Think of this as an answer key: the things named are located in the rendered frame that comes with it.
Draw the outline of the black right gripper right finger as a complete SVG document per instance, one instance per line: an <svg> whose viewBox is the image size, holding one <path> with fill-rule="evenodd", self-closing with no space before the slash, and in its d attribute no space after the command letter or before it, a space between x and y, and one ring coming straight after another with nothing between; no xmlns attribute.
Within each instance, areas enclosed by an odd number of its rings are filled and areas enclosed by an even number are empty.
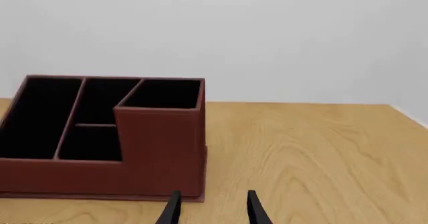
<svg viewBox="0 0 428 224"><path fill-rule="evenodd" d="M247 216L249 224L273 224L254 190L247 192Z"/></svg>

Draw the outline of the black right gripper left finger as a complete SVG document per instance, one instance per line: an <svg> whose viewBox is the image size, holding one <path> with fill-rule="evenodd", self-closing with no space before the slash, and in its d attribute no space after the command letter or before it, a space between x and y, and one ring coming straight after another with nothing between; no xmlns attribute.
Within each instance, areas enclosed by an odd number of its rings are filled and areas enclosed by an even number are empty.
<svg viewBox="0 0 428 224"><path fill-rule="evenodd" d="M181 192L173 191L155 224L179 224L181 203Z"/></svg>

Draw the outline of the red-brown desk caddy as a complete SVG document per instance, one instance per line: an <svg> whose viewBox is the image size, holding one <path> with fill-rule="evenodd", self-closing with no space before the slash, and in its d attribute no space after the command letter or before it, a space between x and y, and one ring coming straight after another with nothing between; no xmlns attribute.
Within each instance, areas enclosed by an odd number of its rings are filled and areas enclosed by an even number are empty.
<svg viewBox="0 0 428 224"><path fill-rule="evenodd" d="M205 195L205 81L28 75L0 119L0 198Z"/></svg>

